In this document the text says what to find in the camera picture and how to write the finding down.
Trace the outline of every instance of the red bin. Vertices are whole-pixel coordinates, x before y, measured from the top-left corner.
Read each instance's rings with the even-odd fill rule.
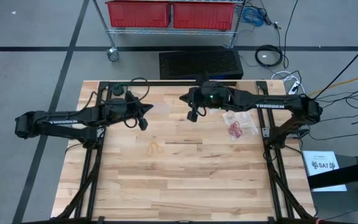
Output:
[[[109,1],[112,27],[168,27],[167,2]]]
[[[173,3],[174,28],[231,30],[233,3]]]

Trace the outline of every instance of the black metal frame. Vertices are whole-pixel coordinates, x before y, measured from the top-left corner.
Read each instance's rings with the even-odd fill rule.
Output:
[[[124,83],[123,82],[100,82],[99,87],[98,87],[98,97],[96,99],[96,105],[101,103],[101,100],[102,100],[101,97],[103,95],[103,91],[107,90],[107,98],[110,98],[112,96],[112,89],[114,88],[114,85],[117,83],[126,84],[128,86],[147,86],[147,85],[149,85],[149,86],[194,86],[195,85],[194,81],[192,81],[192,80],[178,81],[178,82],[162,81],[162,82],[148,82],[148,83],[145,83],[145,82],[124,82]],[[237,82],[225,82],[225,81],[222,81],[221,83],[226,86],[234,86],[237,84]],[[264,91],[264,94],[268,93],[266,82],[257,82],[256,86],[258,86],[258,88],[261,88]],[[267,110],[267,111],[268,111],[270,127],[274,127],[272,110]],[[257,109],[257,112],[258,112],[258,116],[259,116],[260,127],[262,130],[263,128],[266,128],[262,109],[260,109],[260,108]],[[306,219],[294,219],[293,218],[293,211],[291,208],[290,200],[292,199],[292,201],[294,201],[295,198],[289,192],[289,190],[285,190],[285,187],[287,186],[287,180],[285,179],[285,169],[283,166],[283,161],[282,161],[280,150],[277,150],[277,149],[276,149],[276,153],[277,153],[277,162],[278,162],[278,169],[280,172],[280,177],[282,179],[285,179],[285,181],[278,182],[277,181],[277,177],[278,177],[277,172],[275,170],[274,170],[274,172],[269,172],[270,186],[272,189],[272,196],[273,196],[273,205],[275,207],[277,221],[275,221],[273,217],[268,217],[268,221],[266,221],[266,222],[253,222],[253,221],[249,221],[249,222],[104,221],[104,217],[99,217],[98,221],[92,221],[91,219],[92,219],[92,214],[93,214],[94,200],[96,197],[96,190],[97,190],[97,184],[98,184],[99,168],[100,168],[101,156],[102,156],[102,151],[103,151],[103,142],[104,142],[104,132],[105,131],[106,130],[104,129],[103,135],[101,135],[101,137],[99,138],[100,139],[100,143],[99,143],[100,147],[98,147],[96,149],[97,153],[96,153],[96,159],[94,162],[94,167],[92,168],[92,171],[89,174],[88,174],[88,171],[90,169],[91,155],[92,155],[93,149],[86,150],[83,172],[82,172],[82,176],[81,176],[80,189],[79,189],[78,193],[74,196],[74,198],[70,202],[70,204],[67,206],[65,211],[63,213],[61,213],[58,217],[51,218],[50,220],[39,221],[39,222],[30,222],[27,224],[47,224],[47,223],[48,224],[51,224],[51,223],[61,223],[61,224],[63,224],[63,223],[70,223],[70,224],[74,224],[74,223],[84,223],[84,224],[85,223],[87,223],[87,224],[88,223],[97,223],[97,224],[107,224],[107,223],[113,223],[113,224],[154,224],[154,223],[158,223],[158,224],[190,224],[190,223],[191,224],[274,224],[274,223],[295,224],[295,223],[304,223],[304,224],[314,224],[314,222],[315,222],[314,219],[309,218],[305,215],[303,217],[302,216],[301,217],[306,218]],[[268,170],[269,170],[269,166],[271,166],[271,163],[269,163],[269,161],[272,160],[272,156],[270,154],[270,145],[269,145],[269,142],[266,141],[268,138],[265,138],[263,134],[262,134],[262,137],[264,139],[263,144],[264,144],[265,155],[266,155],[266,159],[267,159],[267,166],[268,166]],[[280,201],[278,199],[278,192],[277,192],[276,184],[278,184],[281,187],[281,189],[284,191],[284,193],[286,193],[286,195],[289,195],[292,197],[292,198],[291,197],[285,198],[285,203],[286,203],[286,207],[288,210],[288,216],[289,216],[288,218],[282,217],[282,213],[281,213],[281,209],[280,209]],[[85,194],[86,189],[89,187],[89,185],[91,185],[91,193],[89,195],[88,208],[86,211],[86,216],[81,217],[81,209],[83,206],[83,196]],[[74,218],[69,218],[74,209],[76,210]]]

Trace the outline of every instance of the wooden tabletop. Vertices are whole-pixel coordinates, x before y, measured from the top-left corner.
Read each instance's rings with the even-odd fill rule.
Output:
[[[267,84],[270,94],[285,94],[282,81],[268,80]],[[98,85],[98,81],[83,83],[78,109],[85,105],[92,91],[97,91]],[[241,80],[237,86],[256,93],[254,80]],[[150,87],[150,93],[142,100],[154,105],[145,115],[149,122],[146,131],[139,127],[129,129],[124,123],[107,128],[93,219],[104,216],[106,220],[265,221],[275,216],[261,135],[232,141],[222,117],[225,111],[199,116],[197,123],[188,121],[189,107],[179,100],[188,89]],[[146,90],[145,86],[130,87],[137,96]],[[274,110],[273,114],[277,126],[291,116],[283,110]],[[250,115],[259,128],[256,110],[251,110]],[[69,141],[68,146],[77,143]],[[159,150],[148,153],[150,144],[158,145]],[[299,149],[296,140],[286,144]],[[284,148],[282,157],[290,190],[314,215],[300,154]],[[81,146],[67,152],[52,217],[61,213],[76,194],[84,158]],[[279,195],[285,216],[280,190]]]

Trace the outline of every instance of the clear plastic bag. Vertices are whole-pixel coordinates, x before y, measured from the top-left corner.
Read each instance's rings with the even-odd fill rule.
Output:
[[[233,141],[259,134],[259,131],[248,111],[232,112],[223,114],[223,120],[228,126],[228,131]]]

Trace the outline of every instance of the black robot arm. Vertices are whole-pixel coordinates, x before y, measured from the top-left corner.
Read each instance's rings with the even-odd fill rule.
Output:
[[[125,98],[114,98],[104,104],[83,108],[79,111],[30,111],[16,118],[15,134],[20,138],[34,138],[38,135],[77,139],[85,148],[98,147],[98,129],[112,124],[136,119],[141,130],[146,130],[147,121],[143,115],[153,105],[142,104],[130,91]],[[83,124],[82,129],[62,126]]]
[[[253,108],[289,110],[292,117],[280,127],[271,128],[267,140],[268,145],[279,148],[283,148],[285,138],[302,125],[319,122],[323,112],[319,104],[306,95],[255,95],[213,81],[206,81],[198,87],[190,88],[180,99],[191,108],[187,119],[192,122],[197,121],[198,115],[203,115],[198,111],[199,107],[234,112],[249,111]]]

